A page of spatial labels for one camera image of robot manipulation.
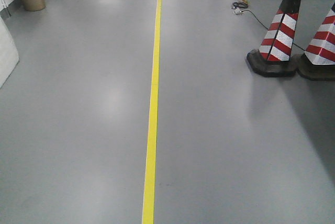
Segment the black cone tip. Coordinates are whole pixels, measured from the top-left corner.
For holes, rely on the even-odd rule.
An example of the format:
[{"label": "black cone tip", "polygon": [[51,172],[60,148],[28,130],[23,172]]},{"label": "black cone tip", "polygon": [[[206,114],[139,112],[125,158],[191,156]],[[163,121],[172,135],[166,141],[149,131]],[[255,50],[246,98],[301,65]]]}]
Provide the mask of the black cone tip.
[{"label": "black cone tip", "polygon": [[279,9],[286,14],[299,13],[301,0],[283,0]]}]

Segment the red and white striped cone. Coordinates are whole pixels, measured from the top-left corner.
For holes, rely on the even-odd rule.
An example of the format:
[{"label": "red and white striped cone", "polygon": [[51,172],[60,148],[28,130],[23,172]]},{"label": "red and white striped cone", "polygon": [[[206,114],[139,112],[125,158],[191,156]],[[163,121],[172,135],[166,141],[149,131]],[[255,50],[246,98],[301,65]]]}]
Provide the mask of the red and white striped cone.
[{"label": "red and white striped cone", "polygon": [[297,69],[291,50],[301,0],[283,0],[259,50],[252,50],[247,60],[253,71],[266,77],[293,76]]},{"label": "red and white striped cone", "polygon": [[299,59],[298,72],[310,80],[335,81],[335,3]]}]

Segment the black cable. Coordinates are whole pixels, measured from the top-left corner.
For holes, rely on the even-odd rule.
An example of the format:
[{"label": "black cable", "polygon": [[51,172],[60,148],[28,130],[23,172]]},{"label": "black cable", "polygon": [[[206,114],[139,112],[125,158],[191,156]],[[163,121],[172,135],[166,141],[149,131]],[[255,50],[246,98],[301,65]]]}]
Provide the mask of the black cable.
[{"label": "black cable", "polygon": [[[265,28],[265,29],[269,29],[267,26],[265,26],[258,18],[257,18],[257,16],[254,14],[254,12],[252,12],[251,10],[248,10],[248,9],[245,9],[245,10],[241,10],[240,12],[241,12],[241,14],[243,13],[243,12],[245,12],[245,11],[248,11],[248,12],[250,12],[255,18],[256,18],[256,20]],[[303,49],[302,47],[300,47],[299,45],[297,45],[297,44],[295,44],[295,43],[293,43],[293,45],[295,45],[296,47],[298,47],[298,48],[300,48],[301,50],[303,50],[303,51],[305,51],[305,49]]]}]

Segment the yellow tape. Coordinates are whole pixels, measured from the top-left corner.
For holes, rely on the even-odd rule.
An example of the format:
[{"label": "yellow tape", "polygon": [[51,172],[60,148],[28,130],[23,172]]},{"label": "yellow tape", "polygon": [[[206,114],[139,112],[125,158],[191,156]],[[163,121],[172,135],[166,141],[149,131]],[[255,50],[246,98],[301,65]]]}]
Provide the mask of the yellow tape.
[{"label": "yellow tape", "polygon": [[154,223],[161,10],[162,0],[157,0],[142,224]]}]

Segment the epoxy floor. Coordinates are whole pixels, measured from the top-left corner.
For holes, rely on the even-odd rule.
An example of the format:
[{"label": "epoxy floor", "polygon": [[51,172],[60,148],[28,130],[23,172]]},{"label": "epoxy floor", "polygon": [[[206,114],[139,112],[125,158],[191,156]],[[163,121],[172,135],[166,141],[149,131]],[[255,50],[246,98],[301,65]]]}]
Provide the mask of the epoxy floor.
[{"label": "epoxy floor", "polygon": [[[157,0],[46,1],[6,20],[0,223],[141,223]],[[163,0],[155,223],[335,223],[335,83],[254,74],[232,1]],[[302,0],[297,44],[333,2]]]}]

